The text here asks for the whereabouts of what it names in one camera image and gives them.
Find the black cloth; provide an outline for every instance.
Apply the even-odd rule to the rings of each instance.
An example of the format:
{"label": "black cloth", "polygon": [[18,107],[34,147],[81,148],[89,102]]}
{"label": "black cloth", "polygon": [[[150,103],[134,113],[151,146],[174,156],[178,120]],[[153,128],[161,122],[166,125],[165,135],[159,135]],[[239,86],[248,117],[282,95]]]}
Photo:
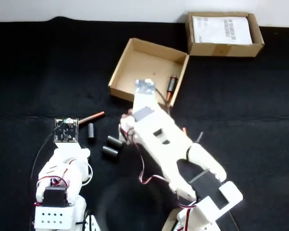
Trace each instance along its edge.
{"label": "black cloth", "polygon": [[[255,59],[191,57],[171,114],[192,139],[204,132],[201,144],[243,192],[232,210],[242,231],[289,230],[289,29],[261,32],[266,45]],[[86,126],[79,129],[94,168],[81,195],[103,231],[161,230],[176,197],[163,182],[137,181],[134,148],[124,148],[117,163],[101,155],[132,105],[107,89],[132,37],[187,51],[183,24],[0,23],[0,230],[28,230],[29,170],[53,119],[99,111],[106,116],[94,123],[94,145]],[[53,149],[45,146],[37,172]],[[146,175],[156,172],[146,157]]]}

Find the black rubber cylinder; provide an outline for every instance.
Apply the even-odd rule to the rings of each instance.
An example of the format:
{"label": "black rubber cylinder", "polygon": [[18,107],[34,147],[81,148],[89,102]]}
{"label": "black rubber cylinder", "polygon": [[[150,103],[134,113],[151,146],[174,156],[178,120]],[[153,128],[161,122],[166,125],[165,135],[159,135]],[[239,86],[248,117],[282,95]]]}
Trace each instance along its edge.
{"label": "black rubber cylinder", "polygon": [[108,136],[107,142],[110,146],[112,146],[116,149],[120,149],[123,146],[123,142],[119,141],[118,139],[114,138],[113,136]]}
{"label": "black rubber cylinder", "polygon": [[113,149],[113,148],[107,147],[107,146],[102,147],[102,153],[107,155],[107,156],[110,156],[112,158],[118,157],[118,151]]}
{"label": "black rubber cylinder", "polygon": [[175,75],[170,76],[169,84],[167,87],[167,92],[173,93],[175,90],[175,87],[177,86],[178,78]]}
{"label": "black rubber cylinder", "polygon": [[93,125],[93,123],[88,124],[88,139],[89,140],[94,139],[94,125]]}

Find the instruction sheet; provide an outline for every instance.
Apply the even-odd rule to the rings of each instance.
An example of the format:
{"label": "instruction sheet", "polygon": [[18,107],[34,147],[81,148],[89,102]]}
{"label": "instruction sheet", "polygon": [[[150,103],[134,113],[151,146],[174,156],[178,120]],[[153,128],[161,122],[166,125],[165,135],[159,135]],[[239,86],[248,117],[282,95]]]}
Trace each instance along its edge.
{"label": "instruction sheet", "polygon": [[193,28],[196,43],[252,44],[245,17],[193,16]]}

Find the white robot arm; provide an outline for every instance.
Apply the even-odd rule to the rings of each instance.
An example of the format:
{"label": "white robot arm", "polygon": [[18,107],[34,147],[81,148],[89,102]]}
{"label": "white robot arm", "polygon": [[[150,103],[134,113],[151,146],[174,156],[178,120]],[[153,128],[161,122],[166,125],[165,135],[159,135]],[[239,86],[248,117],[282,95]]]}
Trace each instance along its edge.
{"label": "white robot arm", "polygon": [[[177,229],[198,231],[205,228],[218,231],[215,221],[243,199],[234,183],[225,182],[224,168],[199,143],[192,142],[160,108],[155,99],[155,84],[151,80],[136,81],[132,115],[121,119],[119,130],[120,140],[139,143],[148,151],[160,166],[173,193],[193,202],[190,208],[178,214]],[[193,184],[186,182],[180,175],[177,167],[180,159],[186,159],[204,170],[193,179]],[[213,187],[202,190],[204,193],[198,200],[198,187],[205,188],[201,185],[203,181],[212,181]],[[214,201],[213,194],[217,193],[217,198],[222,195],[227,200],[222,207]]]}
{"label": "white robot arm", "polygon": [[58,148],[39,173],[34,228],[36,231],[100,231],[94,216],[85,213],[86,201],[79,195],[81,187],[93,175],[88,163],[90,150],[81,149],[77,142],[77,119],[57,119],[58,123],[64,123],[54,135]]}

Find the white wall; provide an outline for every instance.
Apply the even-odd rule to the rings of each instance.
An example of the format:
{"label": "white wall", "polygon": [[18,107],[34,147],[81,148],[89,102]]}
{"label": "white wall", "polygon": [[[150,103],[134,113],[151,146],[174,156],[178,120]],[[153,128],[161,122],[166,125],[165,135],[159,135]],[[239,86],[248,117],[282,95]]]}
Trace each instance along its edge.
{"label": "white wall", "polygon": [[0,21],[183,22],[187,11],[246,11],[261,26],[289,27],[289,0],[0,0]]}

